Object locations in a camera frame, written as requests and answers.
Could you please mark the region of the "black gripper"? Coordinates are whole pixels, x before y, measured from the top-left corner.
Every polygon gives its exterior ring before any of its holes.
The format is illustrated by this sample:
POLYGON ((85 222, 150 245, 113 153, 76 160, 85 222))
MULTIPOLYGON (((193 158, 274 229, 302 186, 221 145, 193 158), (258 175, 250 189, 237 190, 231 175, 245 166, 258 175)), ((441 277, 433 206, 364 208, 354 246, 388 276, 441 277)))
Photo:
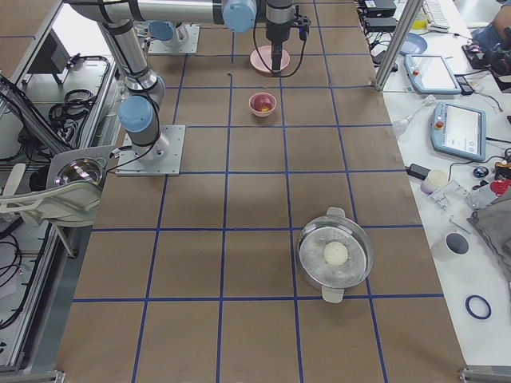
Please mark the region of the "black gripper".
POLYGON ((283 43, 290 37, 290 26, 266 26, 266 38, 271 42, 271 74, 279 76, 281 72, 283 43))

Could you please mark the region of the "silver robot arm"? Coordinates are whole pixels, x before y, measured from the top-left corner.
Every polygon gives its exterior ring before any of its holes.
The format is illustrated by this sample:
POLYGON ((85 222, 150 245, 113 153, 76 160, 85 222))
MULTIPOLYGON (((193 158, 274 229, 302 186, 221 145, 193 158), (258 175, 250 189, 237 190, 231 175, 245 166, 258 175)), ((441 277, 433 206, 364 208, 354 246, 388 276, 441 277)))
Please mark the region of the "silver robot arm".
POLYGON ((155 105, 163 97, 163 86, 140 46, 139 27, 146 27, 151 39, 178 50, 189 41, 188 29, 201 22, 223 25, 238 34, 263 23, 271 43, 267 71, 273 77, 283 75, 283 44, 291 29, 296 28, 300 40, 306 41, 310 27, 309 18, 292 1, 71 1, 69 5, 99 25, 130 93, 144 95, 155 105))
POLYGON ((171 22, 150 21, 150 36, 168 46, 181 46, 188 41, 188 31, 181 24, 175 26, 171 22))

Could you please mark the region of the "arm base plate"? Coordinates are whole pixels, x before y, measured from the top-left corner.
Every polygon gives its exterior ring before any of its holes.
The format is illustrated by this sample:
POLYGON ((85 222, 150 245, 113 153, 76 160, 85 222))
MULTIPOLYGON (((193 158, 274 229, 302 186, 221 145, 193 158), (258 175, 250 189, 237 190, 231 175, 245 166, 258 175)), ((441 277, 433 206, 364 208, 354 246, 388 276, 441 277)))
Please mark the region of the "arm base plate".
POLYGON ((149 55, 195 54, 200 25, 149 21, 149 55))
POLYGON ((182 124, 161 125, 160 138, 151 148, 133 146, 119 154, 117 176, 178 176, 186 127, 182 124))

